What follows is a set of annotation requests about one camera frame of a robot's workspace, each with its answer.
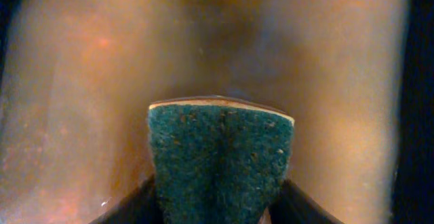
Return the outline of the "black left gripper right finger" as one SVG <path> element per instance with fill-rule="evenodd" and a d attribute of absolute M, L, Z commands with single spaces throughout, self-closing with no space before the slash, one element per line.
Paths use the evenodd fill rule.
<path fill-rule="evenodd" d="M 290 180 L 283 182 L 269 214 L 272 224 L 343 224 Z"/>

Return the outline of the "orange sponge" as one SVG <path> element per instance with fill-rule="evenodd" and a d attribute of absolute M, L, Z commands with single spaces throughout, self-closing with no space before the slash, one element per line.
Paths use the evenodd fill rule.
<path fill-rule="evenodd" d="M 257 223 L 289 166 L 294 120 L 223 96 L 154 102 L 148 111 L 166 223 Z"/>

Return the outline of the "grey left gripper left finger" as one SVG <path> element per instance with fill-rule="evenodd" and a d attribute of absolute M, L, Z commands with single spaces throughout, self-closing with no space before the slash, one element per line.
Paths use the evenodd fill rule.
<path fill-rule="evenodd" d="M 163 224 L 155 177 L 145 180 L 141 186 L 90 224 Z"/>

